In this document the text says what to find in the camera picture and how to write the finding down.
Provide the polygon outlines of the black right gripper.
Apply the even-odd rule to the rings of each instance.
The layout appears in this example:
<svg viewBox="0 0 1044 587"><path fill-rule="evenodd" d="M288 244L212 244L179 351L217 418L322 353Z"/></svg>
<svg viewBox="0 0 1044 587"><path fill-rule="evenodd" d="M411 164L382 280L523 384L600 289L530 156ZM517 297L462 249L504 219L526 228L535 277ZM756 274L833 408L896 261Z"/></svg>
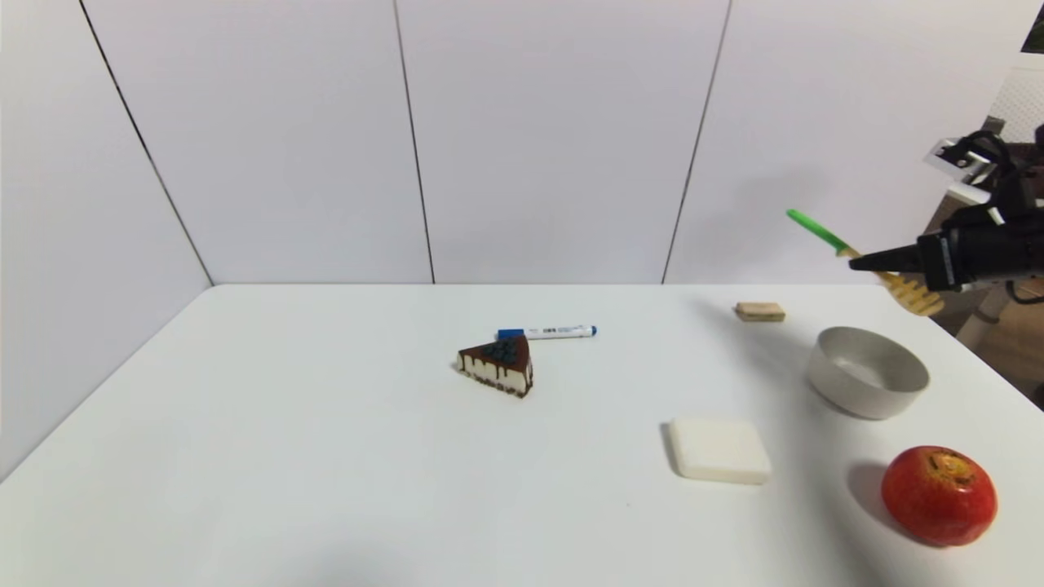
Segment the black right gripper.
<svg viewBox="0 0 1044 587"><path fill-rule="evenodd" d="M921 272L929 290L963 291L1028 275L1028 224L963 224L853 257L850 271Z"/></svg>

